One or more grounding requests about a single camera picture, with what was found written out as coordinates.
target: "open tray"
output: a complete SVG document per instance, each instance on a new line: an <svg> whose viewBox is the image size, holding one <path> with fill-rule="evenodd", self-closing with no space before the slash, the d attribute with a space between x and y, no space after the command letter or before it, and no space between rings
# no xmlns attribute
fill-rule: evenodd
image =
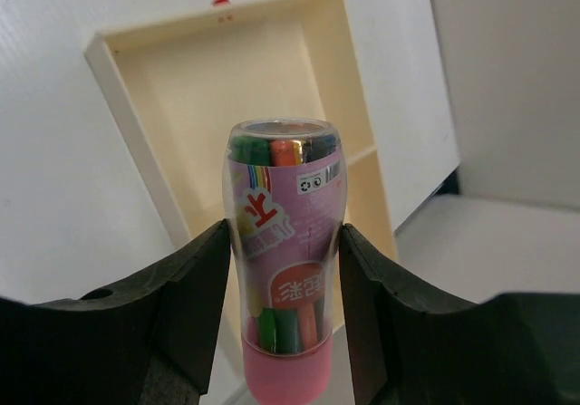
<svg viewBox="0 0 580 405"><path fill-rule="evenodd" d="M223 218L228 133L316 118L341 133L345 221L396 257L344 0L267 0L98 33L86 57L176 247ZM239 336L236 269L224 311ZM338 274L334 328L344 323Z"/></svg>

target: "wooden box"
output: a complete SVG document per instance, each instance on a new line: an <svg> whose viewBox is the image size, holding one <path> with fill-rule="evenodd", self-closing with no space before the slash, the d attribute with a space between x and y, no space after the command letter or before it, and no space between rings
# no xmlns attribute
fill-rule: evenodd
<svg viewBox="0 0 580 405"><path fill-rule="evenodd" d="M340 131L346 221L395 257L344 0L265 0L97 33L86 57L176 247L223 218L234 124L316 118ZM239 336L235 268L225 315ZM335 281L335 327L343 324Z"/></svg>

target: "marker container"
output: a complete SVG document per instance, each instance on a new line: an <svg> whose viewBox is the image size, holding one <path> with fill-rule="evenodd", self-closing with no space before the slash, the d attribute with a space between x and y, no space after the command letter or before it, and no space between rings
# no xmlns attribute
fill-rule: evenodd
<svg viewBox="0 0 580 405"><path fill-rule="evenodd" d="M246 381L263 405L310 403L328 384L346 181L340 137L328 122L247 121L230 133L224 204Z"/></svg>

